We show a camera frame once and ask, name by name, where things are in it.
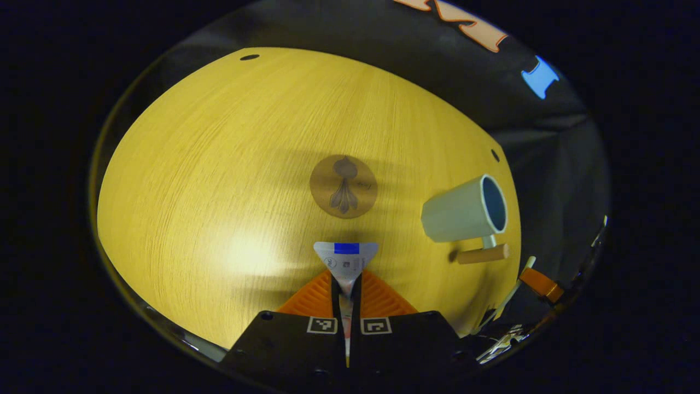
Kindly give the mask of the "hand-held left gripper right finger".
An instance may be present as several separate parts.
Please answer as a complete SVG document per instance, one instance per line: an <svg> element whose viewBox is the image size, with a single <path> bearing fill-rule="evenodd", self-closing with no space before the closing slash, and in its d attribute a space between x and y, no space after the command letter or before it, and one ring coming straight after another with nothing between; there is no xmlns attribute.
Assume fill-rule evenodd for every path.
<svg viewBox="0 0 700 394"><path fill-rule="evenodd" d="M363 271L353 289L350 370L360 381L448 381L476 372L476 357L438 311L420 312Z"/></svg>

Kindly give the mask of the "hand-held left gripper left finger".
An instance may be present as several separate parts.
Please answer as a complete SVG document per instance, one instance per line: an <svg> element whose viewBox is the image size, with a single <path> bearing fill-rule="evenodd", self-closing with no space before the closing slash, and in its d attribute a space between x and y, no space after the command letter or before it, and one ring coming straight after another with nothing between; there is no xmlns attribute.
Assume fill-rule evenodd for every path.
<svg viewBox="0 0 700 394"><path fill-rule="evenodd" d="M277 311L261 311L221 362L258 384L339 384L347 367L339 285L324 271Z"/></svg>

